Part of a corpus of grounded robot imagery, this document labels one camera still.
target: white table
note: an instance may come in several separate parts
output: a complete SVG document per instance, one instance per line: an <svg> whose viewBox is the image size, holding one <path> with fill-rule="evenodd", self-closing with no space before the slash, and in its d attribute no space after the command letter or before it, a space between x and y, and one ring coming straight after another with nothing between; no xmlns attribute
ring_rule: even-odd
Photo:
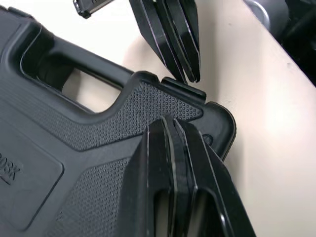
<svg viewBox="0 0 316 237"><path fill-rule="evenodd" d="M316 89L241 0L197 3L197 87L236 119L226 165L257 236L315 236ZM132 70L169 75L140 36L128 0L114 1L89 20L77 15L72 0L0 4L28 12L56 35Z"/></svg>

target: black object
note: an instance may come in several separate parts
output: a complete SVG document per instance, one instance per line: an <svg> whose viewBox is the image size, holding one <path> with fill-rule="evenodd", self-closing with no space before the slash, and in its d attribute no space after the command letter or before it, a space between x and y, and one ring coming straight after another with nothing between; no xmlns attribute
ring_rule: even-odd
<svg viewBox="0 0 316 237"><path fill-rule="evenodd" d="M281 45L316 86L316 6L308 5L309 8L306 8L306 3L301 5L301 8L295 8L296 15L293 6L289 5L292 21L282 37Z"/></svg>
<svg viewBox="0 0 316 237"><path fill-rule="evenodd" d="M189 121L224 159L232 115L205 93L133 73L0 7L0 236L114 236L125 167L145 128ZM73 68L122 88L94 114L60 90Z"/></svg>
<svg viewBox="0 0 316 237"><path fill-rule="evenodd" d="M168 203L164 231L157 220L162 192ZM198 208L204 213L197 215ZM126 167L115 236L186 237L188 232L255 236L226 167L200 132L190 123L163 117L148 127Z"/></svg>
<svg viewBox="0 0 316 237"><path fill-rule="evenodd" d="M111 0L74 0L88 18ZM198 12L195 0L130 0L139 30L176 80L200 80Z"/></svg>
<svg viewBox="0 0 316 237"><path fill-rule="evenodd" d="M113 0L73 0L77 13L88 19L94 12L103 8Z"/></svg>

